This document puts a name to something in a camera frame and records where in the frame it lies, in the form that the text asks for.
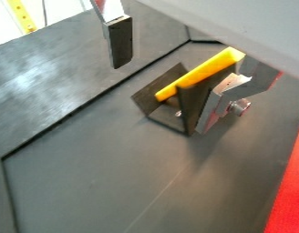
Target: yellow plastic piece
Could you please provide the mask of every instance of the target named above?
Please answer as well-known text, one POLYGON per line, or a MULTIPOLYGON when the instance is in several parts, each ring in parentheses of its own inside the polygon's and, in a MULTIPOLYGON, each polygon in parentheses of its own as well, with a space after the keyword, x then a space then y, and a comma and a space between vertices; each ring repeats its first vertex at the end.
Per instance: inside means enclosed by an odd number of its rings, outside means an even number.
POLYGON ((11 9, 19 19, 22 30, 26 34, 32 33, 38 30, 38 27, 35 25, 34 19, 31 18, 27 9, 24 7, 24 4, 20 0, 7 0, 11 6, 11 9))
POLYGON ((157 100, 165 101, 171 96, 177 94, 177 86, 189 87, 209 76, 214 75, 217 72, 236 64, 246 54, 240 52, 236 48, 226 48, 220 54, 217 54, 210 60, 208 60, 202 65, 200 65, 194 70, 191 70, 186 75, 183 75, 178 80, 175 80, 169 86, 166 86, 161 91, 157 92, 157 100))

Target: red panel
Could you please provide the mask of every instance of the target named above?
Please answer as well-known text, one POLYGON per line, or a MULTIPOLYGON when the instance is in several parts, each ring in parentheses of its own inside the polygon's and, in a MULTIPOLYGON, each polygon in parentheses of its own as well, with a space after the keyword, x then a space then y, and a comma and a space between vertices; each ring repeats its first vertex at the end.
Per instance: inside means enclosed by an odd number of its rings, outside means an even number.
POLYGON ((299 233, 299 134, 265 233, 299 233))

